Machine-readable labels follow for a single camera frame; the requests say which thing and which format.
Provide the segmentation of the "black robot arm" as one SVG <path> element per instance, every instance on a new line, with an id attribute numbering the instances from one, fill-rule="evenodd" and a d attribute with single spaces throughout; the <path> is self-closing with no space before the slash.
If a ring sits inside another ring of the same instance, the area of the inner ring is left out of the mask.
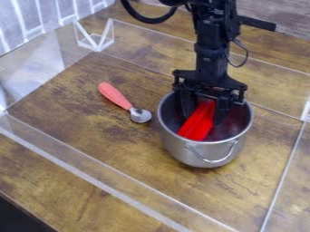
<path id="1" fill-rule="evenodd" d="M 242 17 L 238 16 L 237 0 L 160 0 L 164 5 L 183 5 L 192 15 L 196 34 L 194 70 L 174 70 L 174 91 L 178 94 L 183 117 L 194 112 L 198 98 L 215 101 L 212 123 L 220 125 L 233 105 L 245 104 L 249 86 L 233 79 L 227 66 L 239 68 L 247 62 L 234 64 L 229 58 L 230 43 L 245 51 L 247 48 L 237 39 L 241 34 Z"/>

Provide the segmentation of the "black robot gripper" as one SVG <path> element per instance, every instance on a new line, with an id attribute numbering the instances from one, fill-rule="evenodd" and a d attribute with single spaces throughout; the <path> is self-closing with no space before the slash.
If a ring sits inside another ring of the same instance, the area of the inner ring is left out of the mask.
<path id="1" fill-rule="evenodd" d="M 174 70 L 174 90 L 179 93 L 183 116 L 187 119 L 195 108 L 195 96 L 215 100 L 214 125 L 223 123 L 231 104 L 245 103 L 249 86 L 233 79 L 227 72 L 202 74 L 194 70 Z"/>

